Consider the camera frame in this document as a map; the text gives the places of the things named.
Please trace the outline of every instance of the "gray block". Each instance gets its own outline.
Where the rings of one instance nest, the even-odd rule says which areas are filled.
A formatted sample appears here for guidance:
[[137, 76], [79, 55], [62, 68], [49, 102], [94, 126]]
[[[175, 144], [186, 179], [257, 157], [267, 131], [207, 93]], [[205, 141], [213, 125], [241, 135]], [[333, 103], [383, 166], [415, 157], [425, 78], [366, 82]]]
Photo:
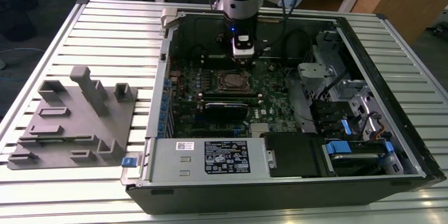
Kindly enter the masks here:
[[127, 83], [118, 83], [115, 85], [114, 94], [118, 99], [118, 102], [133, 102], [134, 95]]
[[61, 125], [33, 125], [29, 133], [33, 135], [59, 135], [65, 131]]
[[122, 160], [125, 149], [121, 148], [118, 141], [113, 140], [111, 146], [109, 146], [107, 143], [101, 140], [97, 153], [102, 156], [105, 160]]
[[69, 116], [70, 109], [69, 107], [54, 107], [54, 108], [43, 108], [38, 111], [41, 116]]
[[[122, 163], [138, 88], [121, 83], [119, 87], [125, 88], [119, 88], [119, 94], [126, 99], [118, 102], [118, 88], [103, 87], [99, 81], [90, 80], [89, 68], [77, 68], [73, 73], [87, 86], [82, 89], [45, 82], [42, 91], [54, 91], [49, 95], [51, 102], [43, 99], [39, 104], [10, 158], [10, 169], [118, 166]], [[99, 116], [87, 97], [105, 105], [107, 114]]]
[[62, 99], [59, 98], [58, 93], [65, 91], [66, 88], [61, 81], [45, 81], [38, 93], [49, 103], [61, 103]]
[[82, 88], [83, 95], [86, 100], [94, 107], [99, 116], [106, 116], [109, 114], [107, 106], [103, 103], [102, 91], [97, 89], [97, 87], [103, 87], [101, 81], [94, 82], [91, 80], [91, 70], [86, 66], [75, 66], [73, 72], [70, 73], [71, 80], [79, 84]]
[[23, 151], [22, 153], [13, 153], [9, 160], [15, 165], [35, 165], [39, 161], [39, 156], [30, 151]]
[[91, 150], [73, 150], [70, 158], [77, 163], [81, 163], [81, 162], [95, 162], [95, 160], [97, 160], [97, 156], [91, 152]]

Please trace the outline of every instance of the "blue cable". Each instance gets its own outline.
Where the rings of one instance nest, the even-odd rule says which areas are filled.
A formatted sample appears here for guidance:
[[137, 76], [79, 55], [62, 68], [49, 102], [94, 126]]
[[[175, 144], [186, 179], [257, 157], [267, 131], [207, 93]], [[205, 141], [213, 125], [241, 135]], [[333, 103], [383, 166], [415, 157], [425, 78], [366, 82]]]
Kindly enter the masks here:
[[0, 77], [0, 80], [5, 80], [5, 81], [26, 81], [29, 79], [10, 79], [10, 78]]
[[[39, 48], [13, 48], [13, 49], [9, 49], [6, 51], [2, 51], [0, 54], [5, 54], [7, 52], [13, 52], [13, 51], [19, 51], [19, 50], [39, 51], [43, 54], [46, 53], [46, 51], [39, 49]], [[26, 79], [10, 79], [10, 78], [0, 77], [0, 80], [5, 80], [5, 81], [26, 81], [26, 80], [29, 80], [29, 78], [26, 78]]]
[[19, 50], [31, 50], [31, 51], [39, 51], [42, 53], [46, 53], [46, 51], [43, 51], [42, 49], [38, 49], [38, 48], [13, 48], [13, 49], [9, 49], [6, 51], [2, 51], [0, 54], [5, 54], [5, 53], [11, 52], [11, 51], [19, 51]]

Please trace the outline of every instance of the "aluminum workbench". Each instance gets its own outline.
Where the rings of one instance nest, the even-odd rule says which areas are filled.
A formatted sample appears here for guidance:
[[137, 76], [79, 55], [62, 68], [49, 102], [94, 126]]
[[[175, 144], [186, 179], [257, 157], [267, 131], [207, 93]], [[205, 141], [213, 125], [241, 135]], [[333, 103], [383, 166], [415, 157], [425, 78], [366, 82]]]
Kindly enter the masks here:
[[[102, 80], [105, 86], [127, 82], [139, 88], [127, 151], [143, 150], [163, 39], [161, 14], [169, 6], [209, 8], [207, 5], [110, 0], [90, 0], [74, 7], [0, 125], [0, 223], [447, 223], [447, 181], [421, 191], [393, 195], [369, 206], [151, 216], [125, 192], [122, 167], [7, 168], [9, 155], [38, 108], [39, 85], [43, 80], [75, 85], [69, 78], [74, 65], [90, 66], [94, 79]], [[277, 9], [265, 11], [282, 13]], [[448, 94], [389, 20], [373, 14], [314, 11], [298, 14], [347, 18], [447, 173]], [[126, 176], [137, 178], [138, 168], [130, 168]]]

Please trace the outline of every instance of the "blue latch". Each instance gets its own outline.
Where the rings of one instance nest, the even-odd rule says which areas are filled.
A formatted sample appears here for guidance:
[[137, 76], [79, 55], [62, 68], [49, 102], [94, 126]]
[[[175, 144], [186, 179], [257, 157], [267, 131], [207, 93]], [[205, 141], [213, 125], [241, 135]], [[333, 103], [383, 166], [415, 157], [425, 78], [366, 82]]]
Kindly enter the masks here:
[[329, 154], [353, 153], [349, 141], [331, 141], [326, 144]]
[[122, 160], [122, 167], [134, 168], [138, 167], [138, 158], [137, 157], [125, 157]]
[[386, 145], [387, 152], [389, 153], [394, 152], [395, 149], [394, 149], [393, 143], [391, 142], [386, 142], [385, 145]]
[[342, 123], [343, 123], [345, 129], [346, 129], [347, 135], [351, 135], [353, 134], [353, 130], [351, 130], [351, 127], [349, 125], [349, 121], [346, 119], [343, 119]]

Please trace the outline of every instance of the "white label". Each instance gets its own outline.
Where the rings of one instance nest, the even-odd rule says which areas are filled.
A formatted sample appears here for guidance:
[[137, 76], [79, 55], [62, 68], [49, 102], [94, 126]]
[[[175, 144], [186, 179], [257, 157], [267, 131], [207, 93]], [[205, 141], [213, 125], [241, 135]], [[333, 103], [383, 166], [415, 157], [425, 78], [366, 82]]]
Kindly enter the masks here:
[[193, 151], [195, 149], [195, 142], [178, 142], [177, 150], [178, 151]]

